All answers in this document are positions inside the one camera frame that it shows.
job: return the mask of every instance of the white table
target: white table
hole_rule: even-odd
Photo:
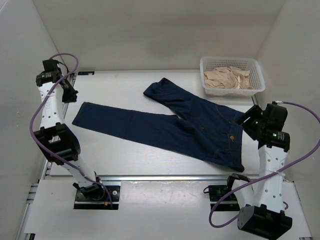
[[[241,112],[246,112],[253,106],[251,97],[205,95],[199,70],[96,71],[94,75],[78,75],[74,84],[74,88],[79,91],[78,99],[76,103],[68,105],[65,123],[80,142],[82,159],[100,176],[230,175],[234,171],[227,167],[72,125],[83,102],[172,115],[170,109],[143,95],[150,84],[162,78],[171,80],[194,95]],[[257,147],[258,143],[243,132],[243,174],[259,174]],[[64,168],[53,164],[50,175],[70,174]]]
[[[119,210],[73,209],[74,180],[42,180],[39,183],[25,233],[34,240],[263,240],[240,231],[237,221],[223,228],[209,225],[209,196],[204,181],[121,183]],[[283,183],[286,216],[292,228],[279,240],[311,237],[294,183]],[[222,224],[237,212],[216,212],[213,222]]]

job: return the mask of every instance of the white plastic basket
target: white plastic basket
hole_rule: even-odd
[[[237,67],[241,70],[250,70],[249,83],[254,89],[225,89],[207,87],[204,72],[212,71],[218,67]],[[253,96],[265,90],[265,80],[258,62],[253,58],[204,56],[200,60],[200,74],[202,86],[208,95],[214,96]]]

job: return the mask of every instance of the jeans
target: jeans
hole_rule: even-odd
[[[166,78],[151,84],[143,94],[176,115],[84,102],[72,124],[238,172],[245,170],[241,163],[243,129],[235,123],[242,112],[195,96]]]

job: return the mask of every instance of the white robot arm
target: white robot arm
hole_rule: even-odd
[[[240,208],[238,229],[271,240],[278,239],[292,227],[292,218],[285,216],[284,174],[277,172],[284,167],[290,148],[290,135],[282,132],[287,115],[285,107],[273,102],[265,110],[253,106],[236,121],[253,140],[258,140],[259,179],[271,173],[273,176],[257,183],[256,191],[252,185],[241,187],[252,180],[239,174],[232,174],[226,186],[209,186],[209,194],[211,190],[215,197],[219,194],[226,201],[224,195],[234,193]]]
[[[44,71],[36,77],[36,84],[43,102],[52,86],[62,77],[59,62],[54,59],[43,61]],[[77,93],[68,80],[64,79],[58,84],[46,101],[41,115],[41,124],[38,131],[34,131],[36,138],[49,150],[56,153],[78,169],[67,165],[51,156],[40,148],[49,162],[54,162],[67,169],[76,179],[73,184],[86,197],[98,199],[104,195],[104,189],[88,181],[83,174],[97,182],[101,182],[97,174],[90,169],[80,158],[81,148],[78,139],[65,124],[63,116],[63,103],[77,101]]]

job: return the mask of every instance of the beige cloth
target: beige cloth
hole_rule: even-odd
[[[234,66],[216,67],[204,73],[204,82],[209,88],[254,89],[249,84],[249,74],[250,71],[243,71]]]

